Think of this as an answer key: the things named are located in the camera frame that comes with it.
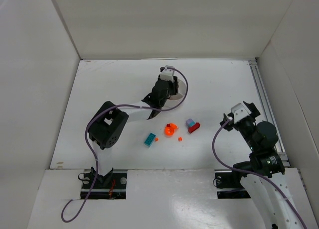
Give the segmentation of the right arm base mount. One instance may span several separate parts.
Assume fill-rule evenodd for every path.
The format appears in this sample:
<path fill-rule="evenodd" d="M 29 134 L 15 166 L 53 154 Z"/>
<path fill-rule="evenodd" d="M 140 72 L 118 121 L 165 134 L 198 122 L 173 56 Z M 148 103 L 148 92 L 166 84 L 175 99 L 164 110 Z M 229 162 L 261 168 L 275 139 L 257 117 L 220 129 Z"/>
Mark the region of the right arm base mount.
<path fill-rule="evenodd" d="M 249 199 L 249 193 L 241 185 L 240 180 L 246 173 L 233 170 L 215 170 L 213 185 L 217 189 L 218 199 Z"/>

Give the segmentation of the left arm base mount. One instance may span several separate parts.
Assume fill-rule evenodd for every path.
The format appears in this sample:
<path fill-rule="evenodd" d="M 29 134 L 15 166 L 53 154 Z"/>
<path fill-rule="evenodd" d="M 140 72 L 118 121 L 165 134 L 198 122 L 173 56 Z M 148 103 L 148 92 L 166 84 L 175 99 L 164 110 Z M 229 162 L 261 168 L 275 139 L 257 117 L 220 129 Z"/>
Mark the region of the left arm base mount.
<path fill-rule="evenodd" d="M 92 167 L 90 171 L 86 170 L 78 175 L 78 180 L 82 182 L 81 199 L 85 199 L 89 193 L 95 174 L 96 171 Z M 114 169 L 105 176 L 98 175 L 88 199 L 124 200 L 126 198 L 127 176 L 127 170 Z"/>

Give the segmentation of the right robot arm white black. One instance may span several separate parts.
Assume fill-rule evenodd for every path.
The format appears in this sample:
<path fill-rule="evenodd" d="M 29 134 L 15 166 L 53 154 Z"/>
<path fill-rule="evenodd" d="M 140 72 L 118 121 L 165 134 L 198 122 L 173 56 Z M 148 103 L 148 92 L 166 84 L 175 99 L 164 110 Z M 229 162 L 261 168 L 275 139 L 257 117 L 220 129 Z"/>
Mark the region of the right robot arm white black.
<path fill-rule="evenodd" d="M 221 128 L 238 131 L 251 153 L 249 161 L 230 166 L 230 172 L 215 173 L 216 187 L 244 189 L 268 229 L 305 229 L 287 184 L 283 161 L 275 149 L 277 129 L 268 121 L 256 123 L 259 115 L 255 104 L 247 102 L 238 103 L 224 114 Z"/>

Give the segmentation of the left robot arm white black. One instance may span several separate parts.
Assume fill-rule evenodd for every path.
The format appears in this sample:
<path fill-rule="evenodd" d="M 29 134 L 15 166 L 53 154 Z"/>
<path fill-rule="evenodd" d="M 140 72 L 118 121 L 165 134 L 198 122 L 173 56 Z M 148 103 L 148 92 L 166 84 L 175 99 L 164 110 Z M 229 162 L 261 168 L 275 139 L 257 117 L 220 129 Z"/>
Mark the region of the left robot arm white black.
<path fill-rule="evenodd" d="M 87 125 L 85 141 L 97 144 L 101 150 L 111 148 L 120 138 L 126 125 L 131 121 L 152 119 L 163 112 L 168 99 L 178 94 L 178 78 L 165 80 L 159 76 L 152 88 L 137 105 L 115 105 L 111 101 L 104 102 Z"/>

